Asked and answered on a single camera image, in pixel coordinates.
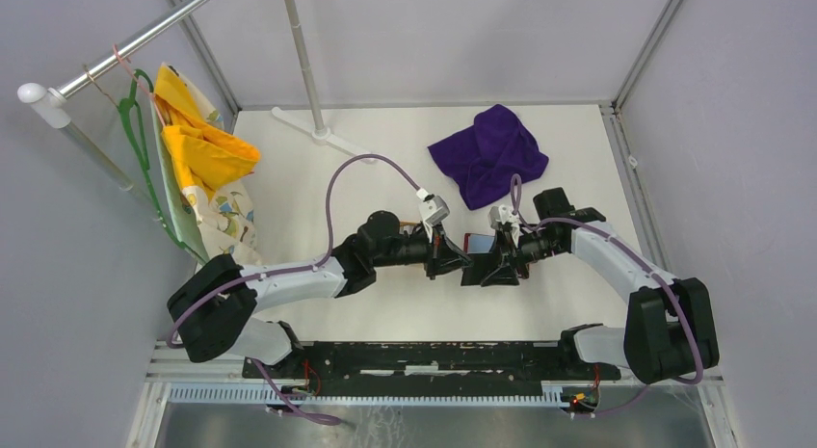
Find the red leather card holder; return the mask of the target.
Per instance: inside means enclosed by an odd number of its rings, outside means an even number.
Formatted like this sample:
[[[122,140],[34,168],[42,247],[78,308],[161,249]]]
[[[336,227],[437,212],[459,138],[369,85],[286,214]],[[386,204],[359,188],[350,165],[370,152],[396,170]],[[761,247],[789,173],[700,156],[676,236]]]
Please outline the red leather card holder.
[[[492,251],[495,242],[494,235],[466,233],[464,235],[463,250],[468,254],[486,254]]]

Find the black credit card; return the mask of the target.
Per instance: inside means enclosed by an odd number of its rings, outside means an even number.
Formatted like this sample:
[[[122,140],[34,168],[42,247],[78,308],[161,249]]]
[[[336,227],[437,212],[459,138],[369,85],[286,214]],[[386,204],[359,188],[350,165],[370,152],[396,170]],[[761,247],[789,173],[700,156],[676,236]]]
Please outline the black credit card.
[[[488,285],[487,282],[488,273],[481,270],[464,270],[461,275],[461,286],[468,287],[468,286],[480,286],[485,287]]]

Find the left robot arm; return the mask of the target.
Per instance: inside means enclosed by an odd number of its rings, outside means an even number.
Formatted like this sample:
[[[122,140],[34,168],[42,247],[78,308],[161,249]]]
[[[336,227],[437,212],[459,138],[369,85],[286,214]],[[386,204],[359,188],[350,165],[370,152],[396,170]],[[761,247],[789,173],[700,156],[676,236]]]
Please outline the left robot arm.
[[[230,254],[213,257],[168,300],[173,319],[168,345],[184,350],[193,363],[244,356],[291,378],[303,365],[297,335],[286,322],[264,322],[256,313],[356,294],[376,281],[381,267],[419,265],[434,279],[471,263],[441,224],[418,224],[406,232],[394,214],[378,211],[324,260],[251,266]]]

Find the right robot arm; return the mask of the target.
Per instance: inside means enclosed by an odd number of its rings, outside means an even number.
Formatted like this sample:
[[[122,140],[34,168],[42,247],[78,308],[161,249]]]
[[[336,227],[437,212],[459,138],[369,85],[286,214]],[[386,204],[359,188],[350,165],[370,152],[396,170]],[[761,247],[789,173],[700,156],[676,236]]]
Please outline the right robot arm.
[[[643,384],[702,381],[720,351],[707,287],[661,269],[623,241],[592,207],[576,208],[561,188],[533,199],[537,224],[524,221],[518,199],[489,212],[489,249],[472,254],[463,286],[517,286],[545,259],[570,254],[601,276],[627,307],[625,325],[587,324],[562,332],[559,371],[580,379],[595,364],[626,368]]]

